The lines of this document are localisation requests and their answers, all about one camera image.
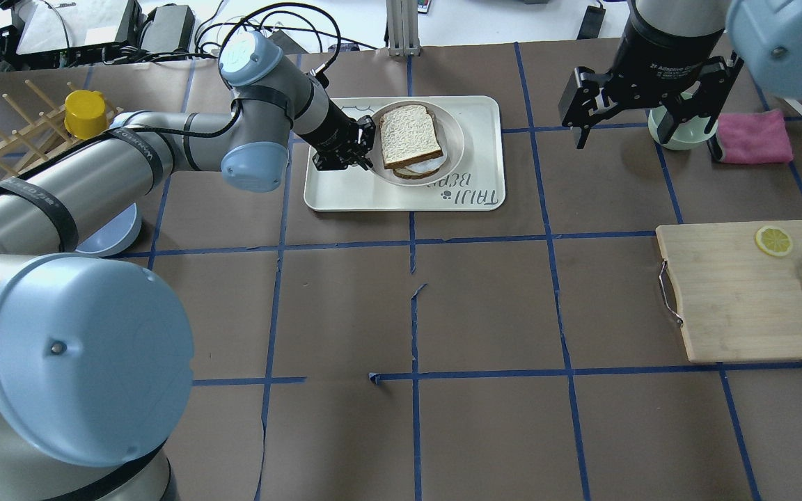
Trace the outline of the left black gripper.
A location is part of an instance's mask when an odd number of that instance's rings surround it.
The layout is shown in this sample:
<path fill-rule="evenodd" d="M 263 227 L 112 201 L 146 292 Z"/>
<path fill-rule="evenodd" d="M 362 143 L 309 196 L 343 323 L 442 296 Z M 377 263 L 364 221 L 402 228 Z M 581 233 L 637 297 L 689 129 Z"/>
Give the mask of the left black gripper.
<path fill-rule="evenodd" d="M 315 169 L 337 171 L 359 165 L 365 171 L 375 171 L 369 158 L 375 145 L 376 126 L 372 116 L 351 120 L 347 116 L 328 116 L 312 132 Z"/>

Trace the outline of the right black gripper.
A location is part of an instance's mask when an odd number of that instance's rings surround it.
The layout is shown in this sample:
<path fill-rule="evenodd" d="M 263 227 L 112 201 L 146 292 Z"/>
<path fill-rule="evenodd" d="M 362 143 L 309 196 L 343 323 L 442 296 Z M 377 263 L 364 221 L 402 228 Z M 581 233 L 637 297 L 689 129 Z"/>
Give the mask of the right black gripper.
<path fill-rule="evenodd" d="M 744 66 L 738 54 L 711 58 L 723 31 L 701 37 L 681 37 L 656 29 L 644 20 L 630 20 L 607 73 L 578 66 L 572 71 L 559 102 L 561 124 L 583 149 L 592 128 L 624 110 L 664 106 L 660 143 L 692 118 L 717 121 Z M 693 92 L 684 92 L 697 82 Z"/>

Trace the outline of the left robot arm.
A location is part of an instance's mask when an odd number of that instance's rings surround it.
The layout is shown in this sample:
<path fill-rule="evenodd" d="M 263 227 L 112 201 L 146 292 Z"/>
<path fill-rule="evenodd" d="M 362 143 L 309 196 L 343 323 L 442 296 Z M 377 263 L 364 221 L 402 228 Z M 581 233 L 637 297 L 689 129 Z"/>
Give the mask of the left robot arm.
<path fill-rule="evenodd" d="M 80 241 L 178 169 L 276 190 L 291 133 L 316 168 L 370 167 L 372 118 L 260 33 L 230 34 L 219 71 L 229 116 L 125 113 L 0 181 L 0 500 L 179 499 L 163 447 L 191 396 L 190 321 L 156 273 Z"/>

